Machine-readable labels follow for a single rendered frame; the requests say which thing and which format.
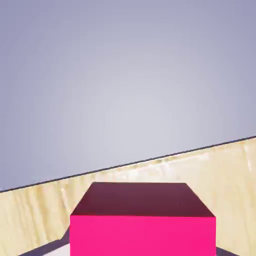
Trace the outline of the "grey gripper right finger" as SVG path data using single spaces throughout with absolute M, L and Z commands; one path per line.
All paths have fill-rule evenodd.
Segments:
M 216 256 L 238 256 L 238 255 L 228 250 L 225 250 L 223 248 L 216 247 Z

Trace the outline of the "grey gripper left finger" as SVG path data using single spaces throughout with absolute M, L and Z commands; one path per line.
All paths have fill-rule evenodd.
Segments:
M 66 254 L 70 245 L 70 228 L 68 227 L 62 238 L 39 246 L 18 256 L 61 256 Z

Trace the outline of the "small pink cube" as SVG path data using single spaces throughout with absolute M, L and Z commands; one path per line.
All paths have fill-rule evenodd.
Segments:
M 216 217 L 186 183 L 93 182 L 69 243 L 70 256 L 216 256 Z

